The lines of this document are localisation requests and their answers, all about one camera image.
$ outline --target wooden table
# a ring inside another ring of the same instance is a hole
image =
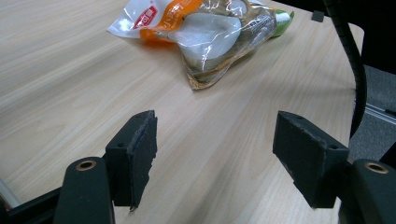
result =
[[[296,12],[212,88],[192,91],[174,44],[106,31],[127,1],[14,1],[0,8],[0,177],[27,202],[73,161],[103,156],[154,109],[158,154],[140,206],[117,223],[336,223],[314,211],[272,153],[278,110],[347,145],[354,78],[332,22]],[[363,31],[351,25],[358,46]]]

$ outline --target orange label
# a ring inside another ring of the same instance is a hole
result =
[[[157,39],[157,31],[174,31],[180,27],[183,17],[195,11],[204,0],[175,0],[163,12],[161,21],[152,28],[140,30],[140,38]]]

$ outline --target plastic bag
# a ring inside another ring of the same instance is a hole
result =
[[[257,1],[130,0],[107,30],[121,37],[177,43],[191,88],[198,90],[215,84],[234,61],[275,33],[281,35],[292,17]]]

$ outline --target gray floor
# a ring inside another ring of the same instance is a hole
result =
[[[385,113],[385,109],[396,111],[396,76],[370,66],[365,68],[368,108],[376,108],[385,116],[374,116],[366,109],[361,126],[349,143],[350,158],[378,161],[396,142],[396,117]]]

